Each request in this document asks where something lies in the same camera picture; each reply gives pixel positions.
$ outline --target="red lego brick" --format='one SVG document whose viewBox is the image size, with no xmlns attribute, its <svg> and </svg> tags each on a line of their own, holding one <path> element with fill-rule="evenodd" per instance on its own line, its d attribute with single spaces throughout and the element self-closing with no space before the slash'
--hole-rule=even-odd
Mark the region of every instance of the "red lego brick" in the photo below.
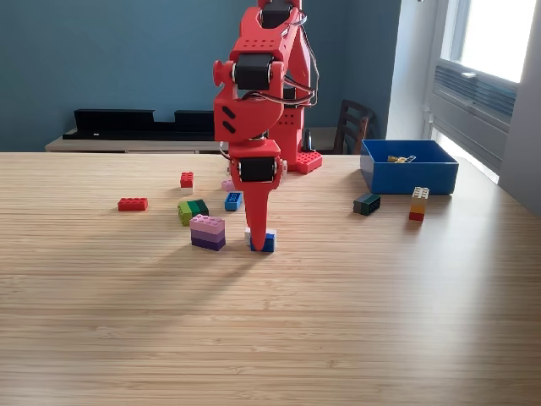
<svg viewBox="0 0 541 406">
<path fill-rule="evenodd" d="M 319 152 L 299 152 L 297 156 L 297 171 L 307 174 L 323 165 L 323 156 Z"/>
<path fill-rule="evenodd" d="M 118 202 L 118 211 L 145 211 L 149 206 L 149 201 L 146 197 L 123 197 Z"/>
<path fill-rule="evenodd" d="M 415 220 L 416 222 L 421 222 L 424 220 L 424 214 L 419 214 L 419 213 L 409 213 L 409 219 L 410 220 Z"/>
<path fill-rule="evenodd" d="M 193 188 L 194 187 L 194 173 L 193 172 L 183 172 L 180 177 L 180 187 L 181 188 Z"/>
</svg>

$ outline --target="pink lego brick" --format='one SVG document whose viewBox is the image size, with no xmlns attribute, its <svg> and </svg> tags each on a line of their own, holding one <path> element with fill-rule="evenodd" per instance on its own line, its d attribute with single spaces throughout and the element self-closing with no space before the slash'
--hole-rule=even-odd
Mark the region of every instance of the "pink lego brick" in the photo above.
<svg viewBox="0 0 541 406">
<path fill-rule="evenodd" d="M 234 192 L 235 185 L 233 184 L 233 181 L 231 179 L 224 180 L 223 182 L 221 182 L 221 189 L 226 192 Z"/>
<path fill-rule="evenodd" d="M 226 221 L 219 217 L 208 217 L 198 214 L 189 221 L 189 227 L 194 231 L 219 234 L 226 229 Z"/>
</svg>

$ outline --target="blue lego brick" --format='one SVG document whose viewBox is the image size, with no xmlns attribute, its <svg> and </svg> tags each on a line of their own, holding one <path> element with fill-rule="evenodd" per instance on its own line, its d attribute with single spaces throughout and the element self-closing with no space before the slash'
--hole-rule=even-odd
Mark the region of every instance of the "blue lego brick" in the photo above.
<svg viewBox="0 0 541 406">
<path fill-rule="evenodd" d="M 254 247 L 254 243 L 252 243 L 252 240 L 250 239 L 250 248 L 252 251 L 256 251 Z M 265 244 L 263 245 L 263 249 L 261 252 L 274 252 L 276 248 L 276 234 L 273 233 L 267 233 L 265 236 Z"/>
<path fill-rule="evenodd" d="M 243 202 L 243 194 L 239 192 L 231 192 L 227 194 L 225 201 L 227 211 L 237 211 L 240 204 Z"/>
</svg>

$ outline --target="wire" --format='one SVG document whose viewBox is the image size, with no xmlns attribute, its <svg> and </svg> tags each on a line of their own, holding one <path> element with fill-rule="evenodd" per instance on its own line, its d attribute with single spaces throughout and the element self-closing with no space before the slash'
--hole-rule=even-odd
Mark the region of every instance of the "wire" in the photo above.
<svg viewBox="0 0 541 406">
<path fill-rule="evenodd" d="M 226 158 L 226 159 L 228 159 L 229 161 L 231 161 L 231 157 L 230 157 L 228 154 L 226 154 L 226 153 L 224 152 L 224 150 L 223 150 L 223 141 L 220 141 L 220 153 L 221 153 L 221 155 L 222 155 L 224 158 Z"/>
</svg>

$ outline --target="purple lego brick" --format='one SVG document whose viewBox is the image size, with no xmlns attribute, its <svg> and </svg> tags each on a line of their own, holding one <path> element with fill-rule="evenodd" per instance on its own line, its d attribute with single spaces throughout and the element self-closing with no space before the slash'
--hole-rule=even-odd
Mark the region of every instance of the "purple lego brick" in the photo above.
<svg viewBox="0 0 541 406">
<path fill-rule="evenodd" d="M 204 241 L 203 239 L 195 239 L 194 237 L 192 237 L 192 245 L 200 248 L 205 248 L 207 250 L 219 251 L 224 247 L 225 244 L 225 238 L 217 243 L 211 243 L 210 241 Z"/>
<path fill-rule="evenodd" d="M 210 234 L 219 234 L 226 229 L 226 222 L 218 217 L 195 216 L 189 221 L 192 230 L 203 231 Z"/>
<path fill-rule="evenodd" d="M 226 237 L 226 230 L 220 231 L 218 234 L 206 233 L 204 231 L 192 230 L 192 239 L 202 239 L 209 243 L 219 243 Z"/>
</svg>

